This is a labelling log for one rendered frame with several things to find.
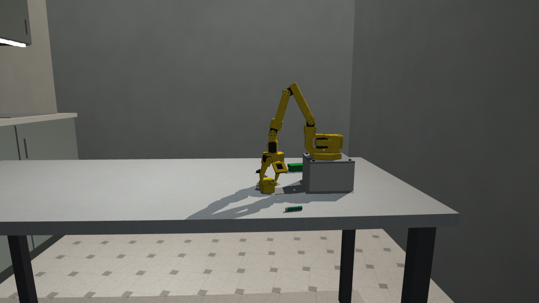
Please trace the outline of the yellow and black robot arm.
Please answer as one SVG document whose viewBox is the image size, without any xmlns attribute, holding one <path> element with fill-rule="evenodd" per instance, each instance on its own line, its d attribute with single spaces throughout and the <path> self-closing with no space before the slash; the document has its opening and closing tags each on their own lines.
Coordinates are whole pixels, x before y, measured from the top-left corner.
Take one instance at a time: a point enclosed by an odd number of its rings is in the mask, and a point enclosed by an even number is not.
<svg viewBox="0 0 539 303">
<path fill-rule="evenodd" d="M 312 113 L 296 82 L 289 85 L 289 88 L 283 91 L 277 115 L 275 119 L 273 118 L 271 120 L 271 124 L 269 126 L 271 129 L 268 133 L 269 136 L 267 144 L 268 154 L 277 154 L 278 152 L 278 141 L 276 140 L 276 135 L 277 131 L 281 130 L 283 123 L 282 120 L 291 95 L 293 95 L 295 100 L 298 102 L 298 106 L 307 121 L 307 125 L 304 125 L 305 149 L 310 152 L 310 156 L 314 156 L 314 159 L 323 160 L 342 159 L 342 154 L 339 152 L 339 146 L 341 146 L 340 140 L 342 140 L 342 136 L 337 134 L 316 134 L 317 128 L 315 126 L 315 119 L 312 116 Z M 316 148 L 312 146 L 313 138 L 316 138 Z"/>
</svg>

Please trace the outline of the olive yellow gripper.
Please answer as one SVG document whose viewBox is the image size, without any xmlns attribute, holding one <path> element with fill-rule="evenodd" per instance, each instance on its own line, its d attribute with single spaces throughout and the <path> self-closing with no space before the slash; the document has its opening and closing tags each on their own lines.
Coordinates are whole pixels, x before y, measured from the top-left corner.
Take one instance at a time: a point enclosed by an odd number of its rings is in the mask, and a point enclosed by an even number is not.
<svg viewBox="0 0 539 303">
<path fill-rule="evenodd" d="M 260 181 L 263 181 L 264 173 L 267 170 L 267 167 L 270 167 L 272 164 L 274 170 L 275 170 L 275 181 L 277 181 L 279 174 L 287 173 L 287 167 L 284 163 L 284 153 L 278 151 L 277 154 L 268 154 L 268 152 L 263 153 L 263 157 L 261 159 L 261 170 L 260 170 Z"/>
</svg>

